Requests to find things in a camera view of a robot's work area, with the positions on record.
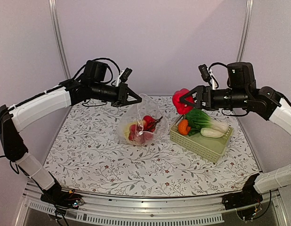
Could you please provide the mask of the clear zip top bag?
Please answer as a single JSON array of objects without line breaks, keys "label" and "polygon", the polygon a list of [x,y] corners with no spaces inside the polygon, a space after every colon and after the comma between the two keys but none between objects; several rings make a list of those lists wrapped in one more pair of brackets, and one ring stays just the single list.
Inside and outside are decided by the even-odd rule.
[{"label": "clear zip top bag", "polygon": [[132,105],[121,118],[117,129],[120,143],[144,145],[169,130],[169,124],[157,101],[146,94],[140,94],[142,102]]}]

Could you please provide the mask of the red bell pepper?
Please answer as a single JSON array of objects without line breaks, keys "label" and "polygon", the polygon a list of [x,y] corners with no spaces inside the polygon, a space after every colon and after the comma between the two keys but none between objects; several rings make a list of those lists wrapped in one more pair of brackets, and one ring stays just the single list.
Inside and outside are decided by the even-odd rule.
[{"label": "red bell pepper", "polygon": [[188,89],[183,88],[181,90],[177,90],[172,96],[172,102],[177,110],[177,113],[180,115],[187,114],[193,109],[192,106],[180,102],[180,97],[187,94],[188,92]]}]

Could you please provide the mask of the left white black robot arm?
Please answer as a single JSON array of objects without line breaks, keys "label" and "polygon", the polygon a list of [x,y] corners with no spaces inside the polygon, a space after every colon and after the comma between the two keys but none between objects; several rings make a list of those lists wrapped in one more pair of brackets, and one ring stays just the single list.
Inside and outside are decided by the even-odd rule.
[{"label": "left white black robot arm", "polygon": [[132,70],[119,70],[116,84],[112,85],[105,81],[106,71],[111,69],[105,60],[103,57],[88,60],[72,78],[19,104],[0,107],[0,142],[4,157],[16,174],[22,171],[39,186],[43,202],[57,209],[77,209],[84,203],[82,196],[74,190],[64,192],[54,176],[28,152],[19,133],[50,113],[91,99],[113,107],[140,103],[142,98],[126,84]]}]

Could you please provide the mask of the yellow napa cabbage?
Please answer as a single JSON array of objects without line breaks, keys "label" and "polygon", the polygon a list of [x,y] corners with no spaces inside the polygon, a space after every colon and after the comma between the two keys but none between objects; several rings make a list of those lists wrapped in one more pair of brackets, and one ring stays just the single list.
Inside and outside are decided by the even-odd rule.
[{"label": "yellow napa cabbage", "polygon": [[124,137],[125,137],[125,140],[128,141],[128,142],[137,142],[137,135],[138,135],[138,124],[137,123],[131,123],[131,124],[128,124],[123,133],[124,133]]}]

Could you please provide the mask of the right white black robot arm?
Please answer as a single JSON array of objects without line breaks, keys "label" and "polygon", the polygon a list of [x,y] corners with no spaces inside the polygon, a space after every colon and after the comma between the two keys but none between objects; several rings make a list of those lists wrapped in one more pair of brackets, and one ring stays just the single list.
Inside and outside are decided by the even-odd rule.
[{"label": "right white black robot arm", "polygon": [[[196,109],[233,110],[241,108],[254,112],[291,135],[291,102],[288,98],[265,86],[256,87],[251,63],[235,62],[224,66],[228,72],[227,89],[218,89],[217,82],[197,86],[179,98],[180,103]],[[291,185],[291,164],[269,173],[257,173],[248,178],[242,191],[222,197],[226,210],[262,201],[262,193]]]}]

